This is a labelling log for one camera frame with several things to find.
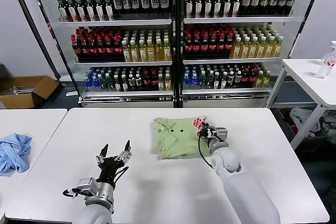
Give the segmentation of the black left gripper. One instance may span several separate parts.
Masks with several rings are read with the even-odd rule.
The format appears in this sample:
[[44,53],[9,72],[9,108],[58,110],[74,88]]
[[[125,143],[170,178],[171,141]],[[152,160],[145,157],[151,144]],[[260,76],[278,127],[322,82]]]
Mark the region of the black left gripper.
[[117,182],[121,176],[128,170],[124,162],[128,162],[132,156],[130,140],[127,141],[124,151],[122,151],[117,160],[116,157],[106,157],[108,144],[96,156],[98,167],[101,169],[98,182]]

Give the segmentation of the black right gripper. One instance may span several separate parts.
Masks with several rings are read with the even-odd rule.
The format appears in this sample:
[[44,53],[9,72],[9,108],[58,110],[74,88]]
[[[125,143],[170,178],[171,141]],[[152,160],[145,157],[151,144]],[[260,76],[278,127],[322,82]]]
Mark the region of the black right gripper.
[[201,123],[201,131],[197,132],[199,138],[206,138],[208,144],[215,144],[218,142],[217,139],[217,127],[209,127],[208,123]]

